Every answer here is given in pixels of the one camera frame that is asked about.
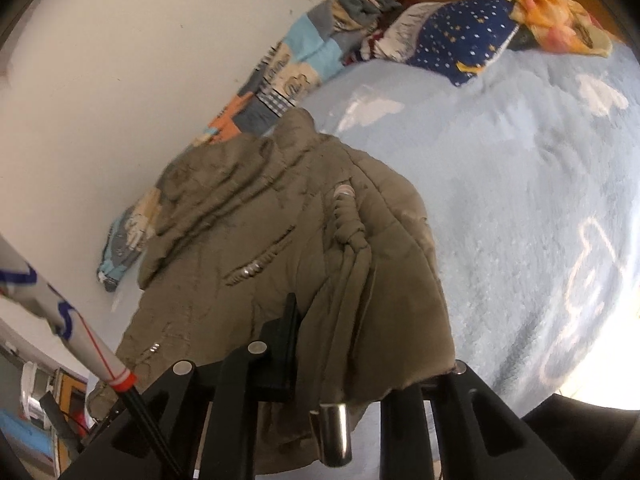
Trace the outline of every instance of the pillow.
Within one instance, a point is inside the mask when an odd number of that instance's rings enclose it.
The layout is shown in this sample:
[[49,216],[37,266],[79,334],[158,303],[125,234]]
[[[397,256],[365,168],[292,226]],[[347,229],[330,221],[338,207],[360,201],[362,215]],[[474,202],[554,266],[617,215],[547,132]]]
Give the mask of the pillow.
[[418,34],[408,65],[445,75],[456,86],[494,62],[519,25],[510,17],[513,0],[461,0],[432,14]]

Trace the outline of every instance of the red band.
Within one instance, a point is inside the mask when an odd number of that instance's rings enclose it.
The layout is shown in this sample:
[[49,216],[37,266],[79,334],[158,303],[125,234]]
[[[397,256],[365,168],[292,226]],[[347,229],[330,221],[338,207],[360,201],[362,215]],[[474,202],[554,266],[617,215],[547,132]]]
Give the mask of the red band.
[[138,378],[133,373],[129,372],[123,381],[120,381],[118,384],[110,383],[109,386],[121,394],[132,388],[133,385],[136,384],[137,380]]

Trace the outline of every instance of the jacket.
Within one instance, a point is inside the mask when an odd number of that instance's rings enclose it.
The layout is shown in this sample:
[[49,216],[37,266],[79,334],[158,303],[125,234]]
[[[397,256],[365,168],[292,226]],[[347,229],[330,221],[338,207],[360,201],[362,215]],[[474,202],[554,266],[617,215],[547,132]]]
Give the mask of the jacket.
[[[258,474],[317,458],[309,411],[371,402],[454,364],[424,204],[402,176],[295,108],[272,137],[186,153],[166,176],[140,307],[116,354],[144,388],[181,359],[222,360],[280,317],[303,316],[295,400],[260,407]],[[91,394],[92,416],[115,397]]]

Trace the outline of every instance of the bed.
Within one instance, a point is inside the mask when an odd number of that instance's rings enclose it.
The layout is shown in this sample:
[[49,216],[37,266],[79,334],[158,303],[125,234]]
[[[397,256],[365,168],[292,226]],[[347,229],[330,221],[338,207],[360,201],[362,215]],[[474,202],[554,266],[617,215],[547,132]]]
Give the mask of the bed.
[[[461,88],[373,60],[302,106],[420,192],[456,355],[524,415],[610,316],[637,308],[639,101],[640,66],[617,43],[609,59],[507,51]],[[114,348],[140,299],[136,271],[100,328]],[[374,404],[354,435],[353,478],[376,478],[379,424]],[[345,473],[316,463],[302,478],[334,475]]]

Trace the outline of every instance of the orange cloth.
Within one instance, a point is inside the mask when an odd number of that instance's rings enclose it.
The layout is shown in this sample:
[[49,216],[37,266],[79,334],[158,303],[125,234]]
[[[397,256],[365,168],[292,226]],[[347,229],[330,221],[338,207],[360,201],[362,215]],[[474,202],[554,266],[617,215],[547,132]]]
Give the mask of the orange cloth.
[[581,4],[573,0],[516,0],[512,20],[527,25],[544,50],[607,57],[612,43]]
[[234,117],[244,110],[244,107],[253,95],[252,92],[247,92],[242,97],[235,95],[225,109],[220,112],[220,115],[209,123],[209,128],[218,130],[218,132],[209,139],[210,144],[232,139],[240,133],[240,130],[234,123]]

